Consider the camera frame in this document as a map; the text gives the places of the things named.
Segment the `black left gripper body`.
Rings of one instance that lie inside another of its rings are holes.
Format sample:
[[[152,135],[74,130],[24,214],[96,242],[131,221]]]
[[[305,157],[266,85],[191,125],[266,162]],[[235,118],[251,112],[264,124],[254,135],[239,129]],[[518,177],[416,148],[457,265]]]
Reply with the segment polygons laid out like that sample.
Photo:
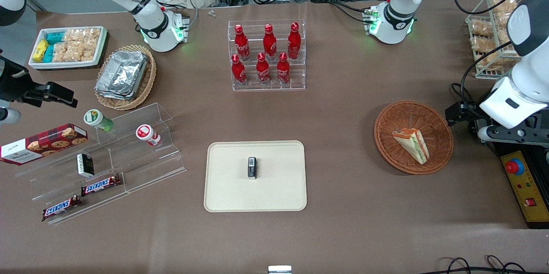
[[[485,142],[512,144],[547,144],[549,142],[548,110],[543,108],[513,128],[506,128],[480,109],[472,111],[475,120],[484,121],[477,127],[478,138]]]

